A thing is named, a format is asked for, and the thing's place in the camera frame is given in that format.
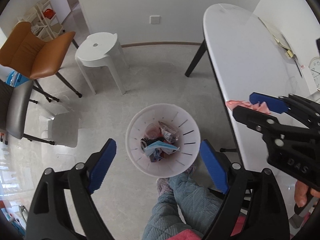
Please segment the right hand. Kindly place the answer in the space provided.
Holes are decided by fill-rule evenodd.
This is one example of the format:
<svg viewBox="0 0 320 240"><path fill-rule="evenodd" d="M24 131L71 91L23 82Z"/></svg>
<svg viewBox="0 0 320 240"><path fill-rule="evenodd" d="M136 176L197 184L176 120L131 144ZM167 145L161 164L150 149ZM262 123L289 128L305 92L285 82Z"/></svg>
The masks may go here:
<svg viewBox="0 0 320 240"><path fill-rule="evenodd" d="M301 181L297 181L295 185L295 202L298 207L304 207L307 203L307 192L310 190L312 196L320 198L320 192L311 189L308 185Z"/></svg>

